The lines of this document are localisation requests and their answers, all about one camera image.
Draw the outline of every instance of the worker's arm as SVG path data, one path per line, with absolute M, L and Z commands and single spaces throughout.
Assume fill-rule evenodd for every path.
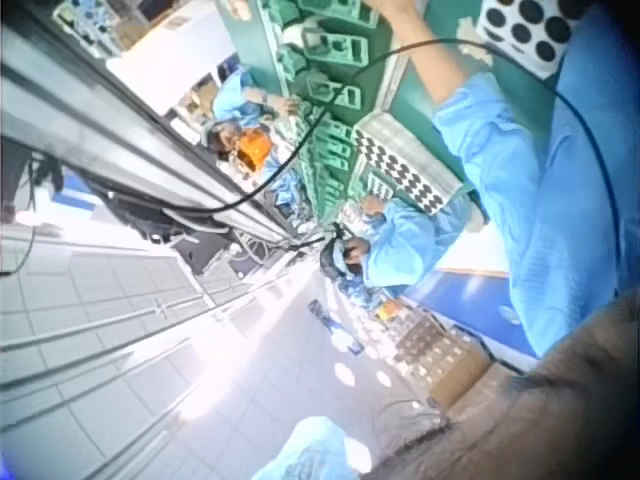
M 431 29 L 418 15 L 414 0 L 365 2 L 386 17 L 403 45 L 435 39 Z M 407 54 L 436 105 L 445 102 L 467 80 L 462 67 L 442 45 L 416 48 Z

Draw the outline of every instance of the black hair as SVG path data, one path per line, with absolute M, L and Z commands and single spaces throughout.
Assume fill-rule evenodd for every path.
M 351 252 L 353 252 L 354 250 L 357 250 L 358 247 L 347 247 L 344 249 L 344 252 L 342 253 L 342 258 L 344 258 L 345 263 L 347 263 L 347 259 L 351 256 Z M 362 265 L 356 263 L 356 264 L 352 264 L 352 263 L 347 263 L 347 270 L 349 270 L 349 273 L 353 274 L 353 275 L 357 275 L 359 277 L 362 276 Z
M 207 148 L 217 155 L 218 160 L 229 161 L 229 153 L 231 152 L 224 147 L 220 138 L 220 130 L 216 128 L 216 125 L 207 133 Z

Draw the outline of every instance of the white wall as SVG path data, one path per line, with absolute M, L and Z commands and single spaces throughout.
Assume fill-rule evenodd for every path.
M 164 27 L 172 18 L 190 17 L 177 30 Z M 107 67 L 160 115 L 235 48 L 212 0 L 192 0 L 156 27 L 122 58 Z

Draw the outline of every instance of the worker's hand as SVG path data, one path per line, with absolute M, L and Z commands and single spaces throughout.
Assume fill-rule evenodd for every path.
M 269 95 L 268 104 L 278 114 L 288 117 L 298 113 L 300 101 L 297 98 L 284 98 L 277 95 Z
M 229 15 L 236 20 L 247 22 L 251 20 L 251 7 L 249 0 L 224 0 L 222 2 Z
M 398 16 L 417 13 L 415 0 L 364 0 L 364 3 L 380 12 L 390 22 Z
M 368 195 L 362 199 L 362 209 L 367 215 L 377 215 L 384 212 L 386 203 L 378 197 Z

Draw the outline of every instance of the black cable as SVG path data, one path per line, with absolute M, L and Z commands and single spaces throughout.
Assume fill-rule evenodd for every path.
M 502 58 L 507 63 L 515 66 L 516 68 L 520 69 L 521 71 L 525 72 L 526 75 L 528 75 L 534 81 L 536 81 L 540 85 L 542 85 L 547 91 L 549 91 L 550 93 L 555 95 L 557 98 L 559 98 L 560 101 L 571 111 L 571 113 L 576 117 L 576 119 L 578 120 L 578 123 L 580 123 L 580 126 L 582 127 L 582 129 L 584 130 L 585 134 L 587 135 L 587 139 L 589 140 L 589 143 L 591 144 L 591 148 L 593 149 L 593 151 L 595 153 L 596 162 L 598 163 L 598 168 L 600 169 L 600 173 L 602 175 L 602 180 L 603 180 L 603 183 L 605 185 L 605 189 L 607 191 L 607 195 L 609 197 L 609 207 L 611 209 L 611 219 L 612 219 L 612 222 L 614 224 L 616 263 L 619 265 L 620 257 L 621 257 L 620 227 L 619 227 L 619 225 L 620 225 L 620 216 L 619 216 L 618 207 L 617 207 L 617 204 L 616 204 L 616 201 L 615 201 L 615 195 L 614 195 L 614 191 L 613 191 L 613 184 L 612 184 L 612 181 L 611 181 L 611 177 L 609 176 L 609 172 L 607 171 L 606 164 L 605 164 L 605 161 L 604 161 L 604 157 L 602 155 L 600 147 L 598 146 L 598 143 L 597 143 L 597 141 L 595 139 L 595 136 L 593 135 L 593 132 L 589 128 L 589 125 L 587 124 L 587 122 L 584 119 L 584 117 L 582 116 L 582 114 L 556 88 L 552 87 L 551 85 L 549 85 L 545 81 L 543 81 L 540 78 L 538 78 L 534 73 L 532 73 L 529 70 L 527 70 L 525 67 L 520 65 L 517 61 L 515 61 L 513 58 L 511 58 L 510 56 L 508 56 L 507 54 L 505 54 L 501 50 L 498 50 L 497 48 L 495 48 L 495 47 L 493 47 L 491 45 L 485 45 L 483 43 L 473 42 L 473 41 L 470 41 L 470 40 L 461 40 L 461 39 L 457 39 L 457 38 L 438 38 L 438 39 L 433 39 L 433 40 L 426 40 L 424 42 L 413 43 L 413 44 L 410 44 L 410 45 L 405 45 L 405 46 L 400 47 L 400 48 L 398 48 L 396 50 L 392 50 L 392 51 L 390 51 L 388 53 L 385 53 L 383 55 L 380 55 L 380 56 L 376 57 L 368 65 L 358 69 L 349 78 L 349 80 L 347 82 L 344 82 L 342 84 L 342 86 L 336 90 L 336 92 L 334 93 L 334 95 L 331 98 L 331 100 L 324 106 L 324 108 L 322 109 L 322 111 L 321 111 L 320 115 L 318 116 L 318 118 L 316 119 L 316 121 L 310 127 L 309 131 L 302 137 L 302 140 L 300 141 L 300 143 L 298 143 L 298 145 L 296 146 L 294 151 L 291 153 L 289 158 L 264 183 L 262 183 L 260 186 L 258 186 L 252 192 L 249 192 L 248 194 L 244 195 L 243 197 L 239 198 L 238 200 L 236 200 L 234 202 L 231 202 L 231 203 L 228 203 L 226 205 L 222 205 L 221 207 L 216 207 L 216 208 L 195 208 L 195 207 L 186 207 L 186 206 L 167 205 L 166 202 L 162 202 L 160 200 L 144 199 L 144 198 L 141 198 L 138 195 L 130 194 L 130 193 L 123 193 L 122 196 L 123 196 L 124 199 L 126 199 L 128 201 L 139 202 L 141 205 L 145 205 L 145 206 L 152 207 L 152 208 L 170 208 L 170 209 L 175 210 L 177 212 L 186 213 L 186 214 L 189 214 L 191 216 L 209 216 L 209 215 L 215 215 L 217 213 L 226 212 L 228 210 L 233 210 L 233 209 L 239 207 L 240 205 L 242 205 L 243 203 L 254 199 L 257 195 L 259 195 L 262 191 L 264 191 L 269 185 L 271 185 L 285 170 L 290 168 L 292 162 L 297 158 L 297 156 L 300 153 L 300 151 L 302 150 L 302 148 L 305 146 L 305 144 L 311 138 L 311 135 L 313 134 L 314 130 L 320 125 L 320 123 L 322 122 L 322 119 L 326 116 L 326 114 L 328 112 L 328 107 L 335 103 L 336 99 L 342 94 L 342 92 L 348 86 L 349 83 L 353 83 L 354 80 L 356 80 L 362 74 L 367 72 L 369 69 L 373 68 L 374 66 L 376 66 L 377 64 L 379 64 L 381 62 L 386 61 L 388 58 L 390 58 L 390 57 L 392 57 L 394 55 L 397 55 L 397 54 L 400 54 L 400 53 L 403 53 L 403 52 L 407 52 L 409 50 L 414 50 L 416 48 L 428 47 L 428 46 L 432 46 L 432 45 L 469 45 L 469 46 L 473 46 L 473 47 L 484 49 L 484 50 L 488 51 L 489 53 L 491 53 L 491 54 L 493 54 L 493 55 L 495 55 L 495 56 L 497 56 L 499 58 Z
M 32 208 L 33 212 L 36 212 L 36 195 L 35 195 L 35 185 L 33 179 L 33 158 L 29 159 L 29 163 L 27 164 L 27 171 L 29 175 L 29 205 L 27 209 Z M 16 275 L 22 268 L 26 265 L 27 260 L 29 259 L 29 255 L 31 255 L 31 250 L 33 250 L 33 244 L 36 240 L 36 227 L 31 228 L 31 238 L 29 239 L 29 245 L 27 246 L 27 250 L 24 252 L 20 263 L 13 270 L 3 270 L 0 272 L 0 279 L 8 278 L 13 275 Z

